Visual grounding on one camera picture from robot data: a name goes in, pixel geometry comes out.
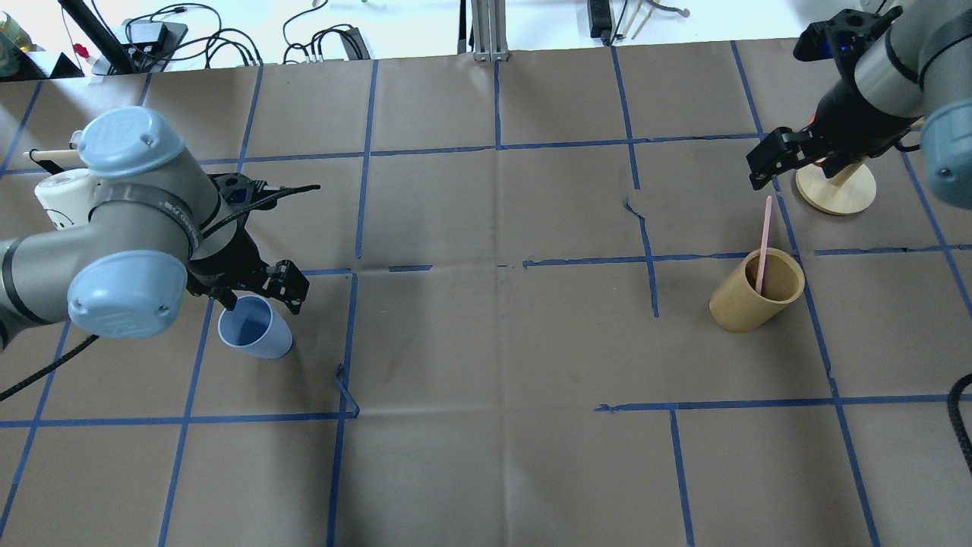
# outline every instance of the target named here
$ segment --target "pink stick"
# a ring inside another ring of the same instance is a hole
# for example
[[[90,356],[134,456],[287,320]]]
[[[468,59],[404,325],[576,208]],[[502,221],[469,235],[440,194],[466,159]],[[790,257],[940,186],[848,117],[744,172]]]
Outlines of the pink stick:
[[[756,294],[763,295],[763,275],[766,274],[766,246],[770,242],[770,215],[773,213],[773,196],[766,197],[766,213],[763,215],[763,241],[759,245],[759,270],[756,271]]]

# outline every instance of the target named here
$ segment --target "round wooden base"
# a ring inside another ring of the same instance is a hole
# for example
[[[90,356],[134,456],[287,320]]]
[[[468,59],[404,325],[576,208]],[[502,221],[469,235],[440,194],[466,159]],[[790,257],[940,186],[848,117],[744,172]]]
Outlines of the round wooden base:
[[[850,215],[866,209],[878,193],[867,165],[851,165],[828,179],[823,169],[810,164],[796,172],[796,189],[817,209],[832,215]]]

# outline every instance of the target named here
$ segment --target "light blue joint cover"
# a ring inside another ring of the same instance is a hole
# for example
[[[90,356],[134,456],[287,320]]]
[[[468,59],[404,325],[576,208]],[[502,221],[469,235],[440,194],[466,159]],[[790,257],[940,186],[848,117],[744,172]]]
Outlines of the light blue joint cover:
[[[159,251],[123,251],[87,265],[71,281],[71,320],[105,338],[148,338],[169,328],[186,290],[186,267]]]
[[[186,141],[155,110],[129,106],[98,116],[78,143],[81,160],[101,178],[154,169],[182,153]]]
[[[931,192],[972,209],[972,98],[939,108],[921,130],[921,151]]]

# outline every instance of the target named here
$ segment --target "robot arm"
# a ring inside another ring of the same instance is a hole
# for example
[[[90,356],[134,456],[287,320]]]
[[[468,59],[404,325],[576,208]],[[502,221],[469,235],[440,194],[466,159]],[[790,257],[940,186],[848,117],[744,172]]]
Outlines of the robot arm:
[[[776,128],[746,156],[753,189],[806,164],[822,161],[829,178],[877,158],[924,115],[933,193],[972,208],[972,1],[924,0],[881,17],[843,10],[811,24],[793,54],[833,57],[841,80],[807,127]]]
[[[221,190],[250,201],[252,186],[235,186],[245,177],[211,181],[182,137],[143,107],[95,119],[78,149],[90,176],[68,171],[42,186],[89,188],[87,222],[0,241],[0,350],[25,328],[69,317],[100,336],[153,336],[175,321],[187,288],[231,310],[231,291],[245,289],[299,312],[306,278],[290,261],[269,267],[245,217],[226,222],[239,213]]]

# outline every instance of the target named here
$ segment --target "wooden cup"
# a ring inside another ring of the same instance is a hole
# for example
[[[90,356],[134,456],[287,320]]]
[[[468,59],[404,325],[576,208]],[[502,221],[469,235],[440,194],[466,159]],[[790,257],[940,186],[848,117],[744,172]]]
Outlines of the wooden cup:
[[[749,332],[800,298],[806,279],[796,260],[779,249],[766,249],[763,296],[756,293],[759,249],[749,253],[709,299],[709,312],[729,332]]]

